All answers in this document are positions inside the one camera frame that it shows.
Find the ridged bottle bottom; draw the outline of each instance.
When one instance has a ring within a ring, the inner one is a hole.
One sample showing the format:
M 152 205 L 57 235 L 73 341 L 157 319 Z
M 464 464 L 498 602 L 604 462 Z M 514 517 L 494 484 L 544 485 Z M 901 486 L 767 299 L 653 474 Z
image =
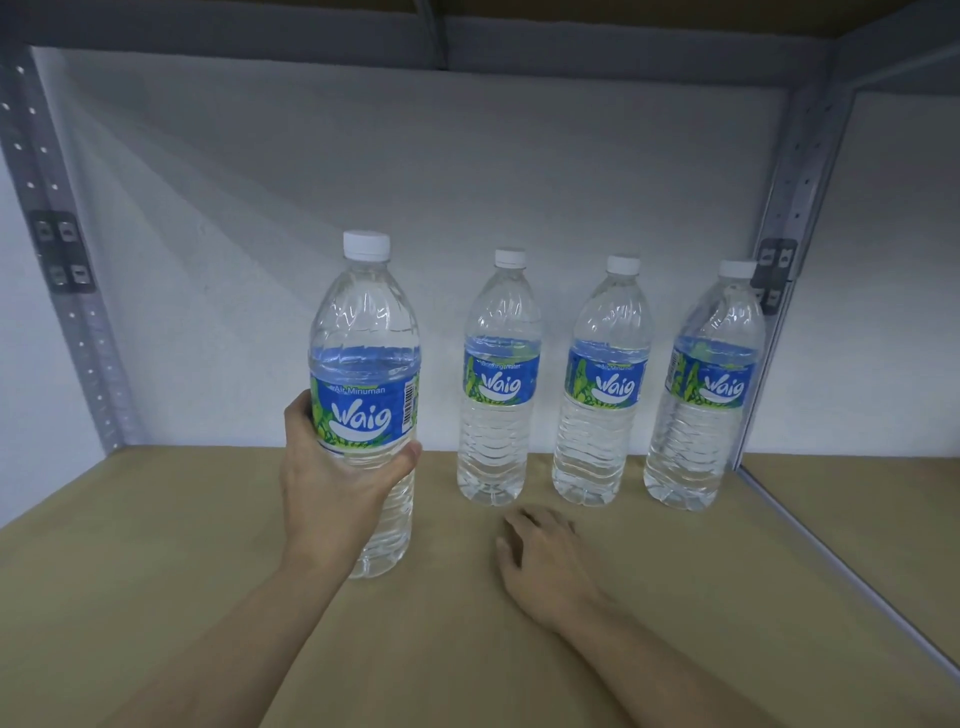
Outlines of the ridged bottle bottom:
M 553 486 L 571 503 L 607 505 L 620 490 L 636 407 L 596 409 L 564 395 Z
M 457 485 L 473 502 L 506 505 L 523 490 L 530 446 L 530 405 L 482 404 L 464 396 Z
M 703 407 L 664 394 L 643 470 L 647 492 L 672 508 L 708 508 L 716 500 L 742 417 L 742 408 Z
M 404 445 L 414 437 L 411 432 L 389 447 L 376 452 L 356 452 L 340 455 L 348 464 L 362 470 L 379 468 L 390 460 Z M 414 512 L 414 476 L 413 471 L 403 478 L 387 496 L 380 512 L 380 521 L 360 558 L 350 573 L 351 579 L 364 579 L 386 573 L 403 558 L 410 545 L 410 532 Z

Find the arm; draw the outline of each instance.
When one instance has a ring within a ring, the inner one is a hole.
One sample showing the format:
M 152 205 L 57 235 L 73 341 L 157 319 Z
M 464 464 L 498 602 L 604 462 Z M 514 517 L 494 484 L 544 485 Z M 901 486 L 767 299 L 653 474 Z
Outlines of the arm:
M 287 407 L 280 468 L 286 546 L 276 572 L 174 658 L 107 728 L 255 728 L 376 528 L 390 489 L 414 469 L 412 443 L 373 471 L 317 444 L 310 392 Z
M 637 725 L 776 725 L 605 595 L 591 576 L 586 546 L 563 516 L 535 506 L 506 519 L 520 546 L 496 542 L 507 592 L 580 653 Z M 522 551 L 518 559 L 515 550 Z

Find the metal shelf frame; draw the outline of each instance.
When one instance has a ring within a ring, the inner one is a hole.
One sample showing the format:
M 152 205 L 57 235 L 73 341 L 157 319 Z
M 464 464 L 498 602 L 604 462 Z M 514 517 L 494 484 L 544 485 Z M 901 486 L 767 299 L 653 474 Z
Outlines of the metal shelf frame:
M 32 46 L 782 87 L 789 102 L 755 241 L 753 284 L 767 318 L 767 342 L 730 464 L 890 613 L 882 596 L 787 513 L 741 461 L 856 94 L 904 90 L 898 80 L 960 61 L 960 0 L 919 0 L 836 40 L 443 18 L 430 0 L 415 5 L 416 14 L 216 0 L 12 0 L 0 12 L 0 143 L 105 452 L 146 439 L 86 255 Z M 893 615 L 960 682 L 960 668 Z

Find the bottle neck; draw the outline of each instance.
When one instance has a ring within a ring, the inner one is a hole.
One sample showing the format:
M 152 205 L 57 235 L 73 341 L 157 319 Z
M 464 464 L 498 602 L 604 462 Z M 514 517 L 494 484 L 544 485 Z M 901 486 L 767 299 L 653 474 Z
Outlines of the bottle neck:
M 501 279 L 520 280 L 526 268 L 497 268 L 496 275 Z
M 717 282 L 723 285 L 724 287 L 730 285 L 736 285 L 740 288 L 750 288 L 750 279 L 732 279 L 728 276 L 718 276 Z
M 636 276 L 625 276 L 621 273 L 611 273 L 607 271 L 607 280 L 615 285 L 634 285 Z
M 390 261 L 351 260 L 350 258 L 347 258 L 347 267 L 351 271 L 356 271 L 358 273 L 381 273 L 387 270 L 388 262 Z

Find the hand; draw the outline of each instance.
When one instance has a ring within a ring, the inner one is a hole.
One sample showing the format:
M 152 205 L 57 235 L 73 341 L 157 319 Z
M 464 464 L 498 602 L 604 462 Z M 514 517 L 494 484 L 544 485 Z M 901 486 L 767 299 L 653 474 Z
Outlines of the hand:
M 317 442 L 310 390 L 283 413 L 287 447 L 280 466 L 287 543 L 284 565 L 333 570 L 346 579 L 373 535 L 390 490 L 417 466 L 420 443 L 408 443 L 380 468 L 357 470 Z
M 522 549 L 517 559 L 498 537 L 497 564 L 507 593 L 529 617 L 562 632 L 585 610 L 612 603 L 593 579 L 591 555 L 570 521 L 543 506 L 514 508 L 504 519 Z

